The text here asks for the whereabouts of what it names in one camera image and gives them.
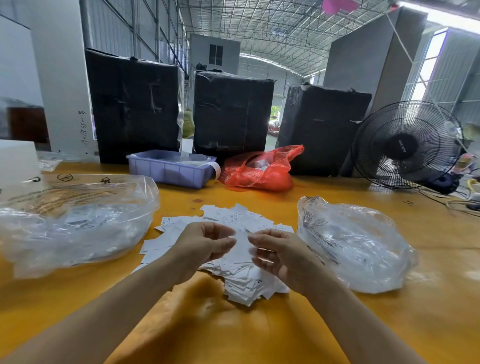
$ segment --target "plastic tray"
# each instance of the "plastic tray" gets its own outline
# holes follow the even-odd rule
[[[180,156],[180,152],[167,150],[149,150],[127,156],[130,174],[141,174],[152,177],[155,182],[174,184],[200,189],[212,178],[215,170],[212,166],[187,166],[175,162],[160,160]]]

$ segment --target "fan grille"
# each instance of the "fan grille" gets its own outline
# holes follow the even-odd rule
[[[445,120],[463,140],[460,123],[448,110],[426,101],[402,101],[367,117],[352,146],[360,174],[381,186],[405,189],[433,181],[447,173],[462,150],[449,135]]]

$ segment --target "wooden tabletop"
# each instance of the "wooden tabletop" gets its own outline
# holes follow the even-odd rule
[[[126,166],[63,163],[55,173],[128,173]],[[297,201],[319,195],[382,211],[417,249],[420,264],[397,291],[360,299],[429,363],[478,363],[480,357],[480,219],[447,210],[415,192],[375,192],[362,179],[294,178],[285,193],[227,188],[197,191],[159,185],[163,216],[202,215],[204,205],[240,203],[275,223],[297,226]],[[150,229],[145,236],[159,233]],[[141,242],[125,256],[13,280],[0,261],[0,357],[122,280],[142,260]],[[221,279],[197,272],[168,292],[108,363],[348,363],[323,320],[297,293],[275,294],[251,308],[222,295]]]

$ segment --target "black plastic wrap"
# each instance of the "black plastic wrap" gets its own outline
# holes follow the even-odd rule
[[[337,176],[371,99],[356,91],[290,86],[276,147],[305,147],[290,174]]]
[[[182,69],[90,49],[85,57],[100,161],[127,164],[129,154],[179,151]]]
[[[275,82],[195,72],[195,153],[226,158],[264,151]]]

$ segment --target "metal roof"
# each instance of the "metal roof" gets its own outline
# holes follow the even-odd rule
[[[276,62],[306,76],[326,67],[330,44],[381,16],[388,0],[356,0],[359,7],[334,15],[323,0],[189,0],[195,34],[241,42],[241,52]]]

